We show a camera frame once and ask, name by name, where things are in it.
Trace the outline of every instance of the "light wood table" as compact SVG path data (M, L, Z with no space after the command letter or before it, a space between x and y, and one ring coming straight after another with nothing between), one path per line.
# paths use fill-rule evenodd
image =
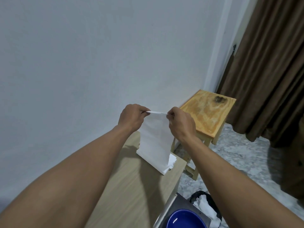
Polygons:
M190 113L194 119L197 137L203 140L206 146L209 146L210 142L216 145L235 101L234 98L199 90L181 106L181 109ZM186 154L184 160L188 162L190 156ZM194 170L187 165L186 170L192 174L194 180L197 180L199 175L197 168Z
M125 143L86 228L153 227L170 206L186 162L177 157L172 170L162 175L136 154L139 141L135 132Z

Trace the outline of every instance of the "hand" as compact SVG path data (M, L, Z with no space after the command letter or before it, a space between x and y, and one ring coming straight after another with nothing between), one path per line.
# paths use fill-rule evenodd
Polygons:
M183 143L191 137L196 137L196 126L194 119L189 113L185 113L180 108L173 107L167 115L169 128L173 136Z
M133 133L141 127L143 119L149 115L146 111L150 110L138 104L129 104L121 112L118 125L130 129Z

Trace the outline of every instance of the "gray tile floor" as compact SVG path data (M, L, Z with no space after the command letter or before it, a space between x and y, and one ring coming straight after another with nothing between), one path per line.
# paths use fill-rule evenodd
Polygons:
M210 145L210 148L222 158L245 172L252 180L263 187L288 209L304 220L304 208L297 199L281 191L278 184L282 169L283 150L270 147L269 141L264 138L257 138L250 142L245 135L238 134L232 130L232 126L225 124L217 145ZM183 156L184 150L181 145L175 153ZM190 178L187 173L181 176L178 192L189 198L198 190L208 191L202 178L197 181ZM228 227L225 221L221 227Z

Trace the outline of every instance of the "right hand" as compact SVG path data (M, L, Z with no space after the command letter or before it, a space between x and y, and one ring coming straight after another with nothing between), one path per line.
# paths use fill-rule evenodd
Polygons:
M169 128L173 136L183 143L188 138L196 137L196 126L194 119L189 113L185 113L180 108L173 107L167 115Z

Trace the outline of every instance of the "blue bowl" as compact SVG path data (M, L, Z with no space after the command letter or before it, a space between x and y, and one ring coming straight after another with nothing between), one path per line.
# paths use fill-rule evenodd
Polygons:
M203 220L193 211L179 209L170 216L167 228L207 228Z

